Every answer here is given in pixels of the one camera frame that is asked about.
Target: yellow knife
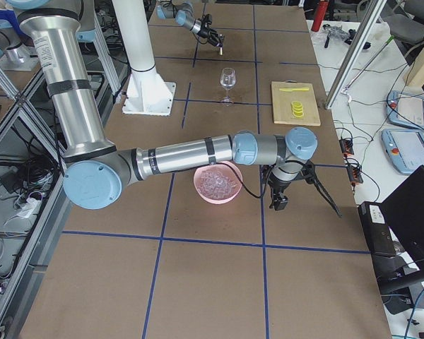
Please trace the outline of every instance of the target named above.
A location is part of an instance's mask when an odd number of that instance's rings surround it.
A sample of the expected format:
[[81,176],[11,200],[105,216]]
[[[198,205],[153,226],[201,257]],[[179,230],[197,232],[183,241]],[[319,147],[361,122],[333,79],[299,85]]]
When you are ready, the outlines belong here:
[[280,88],[281,92],[297,92],[297,91],[306,92],[308,90],[310,90],[309,87]]

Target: wooden cutting board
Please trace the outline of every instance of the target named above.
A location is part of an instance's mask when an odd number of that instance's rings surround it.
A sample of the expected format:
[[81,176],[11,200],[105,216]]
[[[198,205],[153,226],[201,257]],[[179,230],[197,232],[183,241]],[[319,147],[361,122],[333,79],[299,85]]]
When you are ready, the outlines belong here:
[[[308,91],[283,92],[280,88],[309,88]],[[275,124],[320,126],[314,89],[310,83],[285,83],[272,81],[271,97],[273,102],[273,122]],[[303,117],[294,117],[291,102],[303,104]]]

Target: red cylinder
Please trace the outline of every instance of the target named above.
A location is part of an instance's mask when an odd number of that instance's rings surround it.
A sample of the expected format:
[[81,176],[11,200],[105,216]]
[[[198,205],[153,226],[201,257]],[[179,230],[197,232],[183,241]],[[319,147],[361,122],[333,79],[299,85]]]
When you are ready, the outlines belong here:
[[311,31],[318,32],[320,30],[320,25],[324,20],[326,13],[326,8],[328,7],[328,1],[320,1],[317,5],[316,15],[314,16],[314,22],[311,27]]

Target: bowl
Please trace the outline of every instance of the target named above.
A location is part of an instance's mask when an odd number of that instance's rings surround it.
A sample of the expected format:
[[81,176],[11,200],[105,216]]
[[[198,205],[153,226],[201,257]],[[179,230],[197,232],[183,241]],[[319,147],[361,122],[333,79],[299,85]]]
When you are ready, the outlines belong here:
[[[228,161],[223,161],[223,163],[231,166],[242,180],[242,173],[236,165]],[[235,173],[228,166],[222,164],[198,168],[193,176],[193,183],[199,196],[215,205],[233,200],[242,188]]]

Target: computer monitor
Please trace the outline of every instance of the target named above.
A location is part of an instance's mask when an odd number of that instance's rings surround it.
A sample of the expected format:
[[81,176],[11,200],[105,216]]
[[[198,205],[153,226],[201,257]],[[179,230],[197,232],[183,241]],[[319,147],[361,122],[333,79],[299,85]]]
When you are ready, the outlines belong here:
[[420,166],[380,205],[385,222],[419,271],[379,281],[382,294],[424,281],[424,166]]

